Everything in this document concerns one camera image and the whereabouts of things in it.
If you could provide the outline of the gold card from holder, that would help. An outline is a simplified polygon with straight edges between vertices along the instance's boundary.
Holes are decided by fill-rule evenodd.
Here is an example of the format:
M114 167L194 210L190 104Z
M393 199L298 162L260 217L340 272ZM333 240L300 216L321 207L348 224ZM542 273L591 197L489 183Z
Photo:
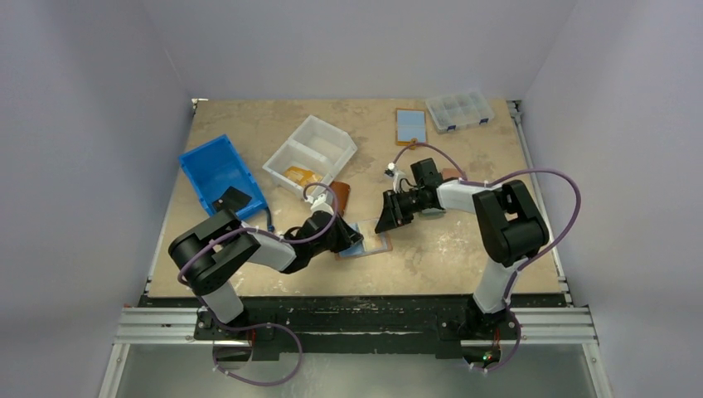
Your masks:
M306 187L310 183L320 182L322 176L310 170L300 170L293 173L292 180L295 180L300 187Z

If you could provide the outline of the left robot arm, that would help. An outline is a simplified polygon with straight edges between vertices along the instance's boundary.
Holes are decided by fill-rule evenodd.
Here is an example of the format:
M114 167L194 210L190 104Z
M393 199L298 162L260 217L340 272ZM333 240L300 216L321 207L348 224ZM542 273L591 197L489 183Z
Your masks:
M323 252L337 254L362 241L360 232L330 211L315 211L301 226L275 235L225 210L178 236L167 252L179 268L179 283L202 299L220 322L242 328L248 315L230 278L243 265L293 274Z

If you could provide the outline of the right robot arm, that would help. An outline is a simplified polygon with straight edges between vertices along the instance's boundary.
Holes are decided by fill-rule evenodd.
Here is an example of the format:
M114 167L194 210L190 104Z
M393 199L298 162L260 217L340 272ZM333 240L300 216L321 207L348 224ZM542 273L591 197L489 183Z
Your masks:
M521 180L498 187L476 187L457 178L445 179L431 158L411 164L410 169L413 186L404 191L396 178L393 188L383 193L375 232L406 226L419 213L473 213L488 259L459 327L477 331L495 326L507 316L521 266L537 257L550 240L528 188Z

